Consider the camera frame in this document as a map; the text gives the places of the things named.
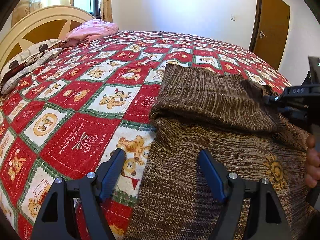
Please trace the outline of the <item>person right hand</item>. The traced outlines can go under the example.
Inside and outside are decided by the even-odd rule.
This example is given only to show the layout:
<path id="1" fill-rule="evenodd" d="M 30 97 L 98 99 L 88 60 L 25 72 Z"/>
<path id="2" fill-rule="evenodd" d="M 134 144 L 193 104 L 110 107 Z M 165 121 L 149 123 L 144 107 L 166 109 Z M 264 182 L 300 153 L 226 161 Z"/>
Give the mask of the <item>person right hand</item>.
<path id="1" fill-rule="evenodd" d="M 314 188 L 320 178 L 320 158 L 319 152 L 315 149 L 315 139 L 313 135 L 309 135 L 307 140 L 307 152 L 305 161 L 305 183 L 308 187 Z"/>

